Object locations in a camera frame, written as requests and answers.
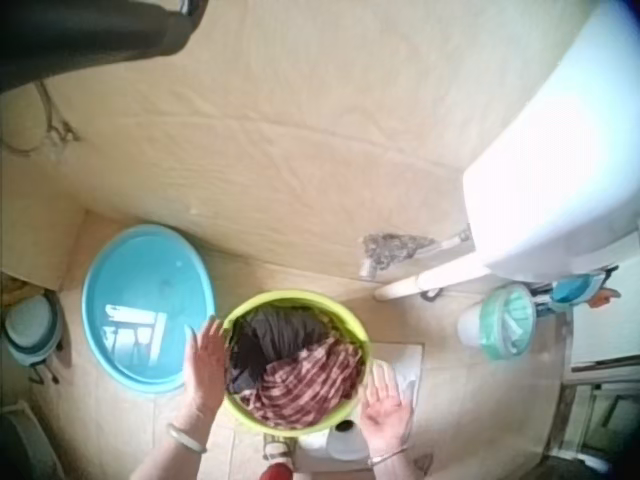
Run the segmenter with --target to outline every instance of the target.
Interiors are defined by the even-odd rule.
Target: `silver bangle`
[[[405,445],[404,447],[396,450],[395,452],[385,453],[384,455],[378,455],[377,457],[371,457],[369,460],[367,460],[367,464],[369,464],[369,467],[373,468],[377,465],[380,465],[382,462],[385,462],[390,458],[395,457],[396,455],[404,452],[406,449],[407,449],[407,446]]]
[[[192,452],[195,452],[199,455],[207,453],[206,447],[200,445],[193,438],[176,427],[173,423],[167,423],[167,433],[171,435],[174,440],[176,440],[178,443],[181,443]]]

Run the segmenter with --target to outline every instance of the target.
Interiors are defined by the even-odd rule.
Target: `small blue container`
[[[84,284],[84,329],[100,364],[145,393],[182,386],[185,326],[200,330],[215,311],[202,259],[182,236],[139,225],[96,257]]]

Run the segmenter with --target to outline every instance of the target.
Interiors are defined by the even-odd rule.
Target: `yellow-green basket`
[[[360,343],[365,364],[368,368],[370,361],[369,337],[367,336],[367,332],[365,331],[364,327],[360,323],[360,320],[358,320],[358,318],[346,307],[318,293],[306,292],[303,290],[277,290],[273,292],[261,293],[260,295],[256,295],[255,297],[250,298],[238,308],[236,308],[233,312],[231,312],[224,321],[224,329],[231,330],[233,322],[235,322],[238,317],[244,315],[248,311],[253,310],[260,305],[277,302],[286,302],[287,304],[291,305],[318,308],[330,314],[333,319],[337,323],[339,323],[339,325],[337,325],[338,328],[346,329],[349,336]],[[363,369],[360,382],[364,380],[367,368]],[[229,409],[229,411],[235,418],[237,418],[240,422],[242,422],[250,429],[258,430],[265,433],[271,433],[273,435],[280,435],[283,437],[299,437],[301,435],[306,435],[330,428],[331,426],[344,420],[349,415],[349,413],[351,413],[351,410],[353,410],[353,408],[355,407],[356,402],[357,398],[354,395],[353,399],[340,403],[316,425],[301,428],[298,430],[285,430],[270,427],[269,425],[266,425],[262,421],[255,418],[253,415],[251,415],[251,412],[244,408],[244,406],[240,402],[236,401],[234,396],[230,393],[227,392],[224,398],[225,408]]]

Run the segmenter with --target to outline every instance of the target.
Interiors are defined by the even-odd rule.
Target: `laundry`
[[[317,424],[357,391],[364,360],[357,345],[335,335],[267,366],[255,390],[239,395],[251,414],[275,428]]]
[[[271,304],[251,310],[234,323],[227,390],[257,388],[267,365],[323,342],[330,330],[326,315],[310,307]]]

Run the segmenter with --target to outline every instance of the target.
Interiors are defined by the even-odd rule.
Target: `red checkered fabric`
[[[239,399],[272,427],[310,427],[356,394],[363,365],[357,346],[330,336],[294,358],[269,364],[260,386]]]

